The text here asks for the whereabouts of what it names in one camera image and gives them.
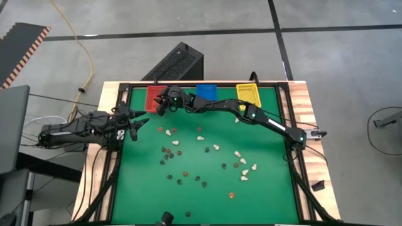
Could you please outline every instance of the yellow bin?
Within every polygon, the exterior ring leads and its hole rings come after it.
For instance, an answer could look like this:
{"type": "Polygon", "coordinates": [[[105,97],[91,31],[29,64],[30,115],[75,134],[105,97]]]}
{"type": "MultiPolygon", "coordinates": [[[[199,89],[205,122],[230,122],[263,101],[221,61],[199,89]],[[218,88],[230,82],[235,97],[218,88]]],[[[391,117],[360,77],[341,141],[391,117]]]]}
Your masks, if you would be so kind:
{"type": "MultiPolygon", "coordinates": [[[[237,98],[255,104],[261,107],[261,100],[259,99],[257,85],[255,83],[237,84],[237,98]]],[[[246,106],[241,105],[240,110],[246,110],[246,106]]]]}

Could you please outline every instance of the white cable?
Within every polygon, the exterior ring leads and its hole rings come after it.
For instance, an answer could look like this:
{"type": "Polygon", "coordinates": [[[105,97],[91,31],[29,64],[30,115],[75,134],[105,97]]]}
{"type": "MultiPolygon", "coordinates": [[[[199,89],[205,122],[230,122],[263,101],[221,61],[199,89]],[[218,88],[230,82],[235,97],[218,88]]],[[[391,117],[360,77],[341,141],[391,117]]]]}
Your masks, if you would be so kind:
{"type": "Polygon", "coordinates": [[[31,119],[31,120],[29,120],[28,122],[25,122],[25,123],[24,123],[24,126],[26,126],[27,124],[29,124],[29,123],[31,123],[31,122],[33,122],[33,121],[40,120],[40,119],[48,119],[48,118],[63,119],[63,120],[64,120],[64,123],[67,123],[67,120],[66,120],[65,118],[63,118],[63,117],[60,117],[60,116],[43,116],[43,117],[37,117],[36,119],[31,119]]]}

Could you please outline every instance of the blue bin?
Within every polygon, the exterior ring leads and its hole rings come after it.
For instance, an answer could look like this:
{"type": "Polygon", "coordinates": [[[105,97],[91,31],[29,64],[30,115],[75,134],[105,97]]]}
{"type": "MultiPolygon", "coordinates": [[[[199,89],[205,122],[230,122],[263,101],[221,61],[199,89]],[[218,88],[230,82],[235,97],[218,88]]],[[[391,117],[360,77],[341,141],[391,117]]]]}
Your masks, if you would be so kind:
{"type": "Polygon", "coordinates": [[[207,100],[217,100],[217,89],[216,85],[197,85],[195,88],[195,93],[197,96],[203,97],[207,100]]]}

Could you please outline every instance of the yellow cable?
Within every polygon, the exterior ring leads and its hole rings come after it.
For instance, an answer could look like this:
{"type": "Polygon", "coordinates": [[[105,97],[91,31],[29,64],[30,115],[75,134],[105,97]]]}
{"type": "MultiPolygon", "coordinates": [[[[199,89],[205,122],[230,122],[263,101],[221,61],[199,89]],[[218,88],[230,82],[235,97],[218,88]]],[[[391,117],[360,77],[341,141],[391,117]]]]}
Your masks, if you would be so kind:
{"type": "MultiPolygon", "coordinates": [[[[63,19],[65,20],[65,22],[67,23],[68,27],[70,27],[70,30],[71,30],[71,32],[72,32],[73,35],[74,35],[75,41],[77,41],[78,45],[80,45],[80,46],[85,50],[85,52],[86,52],[87,55],[88,55],[88,58],[89,58],[89,61],[90,61],[90,75],[89,75],[87,81],[86,81],[86,82],[84,83],[84,85],[82,86],[82,88],[85,89],[86,86],[88,85],[89,81],[92,79],[92,76],[94,75],[94,62],[92,62],[92,57],[90,57],[90,54],[89,54],[88,50],[86,49],[86,47],[85,47],[83,44],[81,44],[81,42],[79,42],[79,40],[78,40],[77,36],[75,35],[74,29],[72,28],[70,22],[68,22],[68,19],[67,19],[67,18],[64,16],[64,14],[57,8],[57,6],[56,6],[54,0],[50,0],[50,2],[52,3],[53,7],[58,11],[58,13],[60,13],[60,15],[62,15],[62,17],[63,17],[63,19]]],[[[78,100],[80,99],[80,96],[81,96],[81,92],[78,93],[77,98],[75,99],[75,102],[78,102],[78,100]]],[[[72,108],[72,110],[71,110],[71,113],[74,111],[76,105],[77,105],[77,104],[74,103],[73,108],[72,108]]],[[[70,114],[70,117],[68,117],[68,121],[69,121],[69,122],[72,120],[72,115],[73,115],[73,114],[70,114]]]]}

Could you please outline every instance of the metal bracket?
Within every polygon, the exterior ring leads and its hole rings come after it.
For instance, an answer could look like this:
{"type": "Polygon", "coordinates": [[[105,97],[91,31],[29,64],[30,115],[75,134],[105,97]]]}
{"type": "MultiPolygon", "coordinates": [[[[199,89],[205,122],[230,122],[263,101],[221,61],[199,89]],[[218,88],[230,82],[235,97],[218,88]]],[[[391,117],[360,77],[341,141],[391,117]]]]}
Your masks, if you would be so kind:
{"type": "Polygon", "coordinates": [[[321,131],[320,129],[305,129],[307,134],[307,139],[314,139],[316,141],[321,140],[325,135],[327,135],[326,131],[321,131]]]}

